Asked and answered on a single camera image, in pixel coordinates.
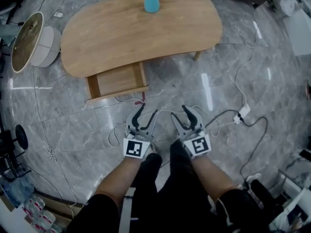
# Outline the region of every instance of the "strap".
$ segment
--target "strap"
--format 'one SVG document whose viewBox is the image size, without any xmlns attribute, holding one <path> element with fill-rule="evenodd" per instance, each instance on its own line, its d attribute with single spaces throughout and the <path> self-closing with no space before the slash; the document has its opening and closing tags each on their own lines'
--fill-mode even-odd
<svg viewBox="0 0 311 233">
<path fill-rule="evenodd" d="M 132 213 L 132 202 L 133 195 L 136 188 L 130 187 L 123 200 L 123 207 L 120 219 L 119 233 L 129 233 L 130 232 L 130 223 L 131 223 L 131 213 Z"/>
</svg>

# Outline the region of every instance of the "wooden box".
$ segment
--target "wooden box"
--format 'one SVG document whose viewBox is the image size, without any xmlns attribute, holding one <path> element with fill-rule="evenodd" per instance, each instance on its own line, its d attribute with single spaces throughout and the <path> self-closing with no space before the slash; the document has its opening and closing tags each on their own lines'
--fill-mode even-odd
<svg viewBox="0 0 311 233">
<path fill-rule="evenodd" d="M 87 103 L 148 89 L 142 62 L 117 67 L 86 78 Z"/>
</svg>

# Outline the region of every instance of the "forearm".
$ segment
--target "forearm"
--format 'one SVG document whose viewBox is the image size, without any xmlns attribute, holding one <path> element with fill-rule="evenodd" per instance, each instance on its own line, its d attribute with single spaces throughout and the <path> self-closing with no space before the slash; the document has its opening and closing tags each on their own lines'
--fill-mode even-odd
<svg viewBox="0 0 311 233">
<path fill-rule="evenodd" d="M 140 167 L 141 159 L 125 157 L 99 184 L 95 194 L 105 194 L 119 205 L 131 186 Z"/>
<path fill-rule="evenodd" d="M 203 187 L 215 202 L 225 192 L 237 189 L 231 178 L 207 156 L 196 157 L 192 160 L 192 165 Z"/>
</svg>

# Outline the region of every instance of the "power strip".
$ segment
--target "power strip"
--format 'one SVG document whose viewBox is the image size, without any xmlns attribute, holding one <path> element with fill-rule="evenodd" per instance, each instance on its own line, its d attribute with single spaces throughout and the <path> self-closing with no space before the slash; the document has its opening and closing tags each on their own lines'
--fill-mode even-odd
<svg viewBox="0 0 311 233">
<path fill-rule="evenodd" d="M 239 110 L 239 114 L 241 115 L 241 117 L 244 119 L 246 117 L 246 115 L 251 111 L 251 108 L 249 107 L 249 105 L 246 103 L 240 110 Z M 241 122 L 240 117 L 238 116 L 238 114 L 236 114 L 233 117 L 233 121 L 235 121 L 236 124 L 239 124 Z"/>
</svg>

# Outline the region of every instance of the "kidney-shaped table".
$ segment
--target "kidney-shaped table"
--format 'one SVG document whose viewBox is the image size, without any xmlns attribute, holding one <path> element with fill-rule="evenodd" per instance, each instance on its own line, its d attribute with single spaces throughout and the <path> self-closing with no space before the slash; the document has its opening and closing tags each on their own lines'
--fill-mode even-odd
<svg viewBox="0 0 311 233">
<path fill-rule="evenodd" d="M 222 24 L 210 0 L 160 0 L 150 14 L 144 0 L 103 0 L 67 23 L 61 58 L 72 76 L 87 79 L 88 101 L 144 91 L 142 62 L 200 52 L 216 45 Z"/>
</svg>

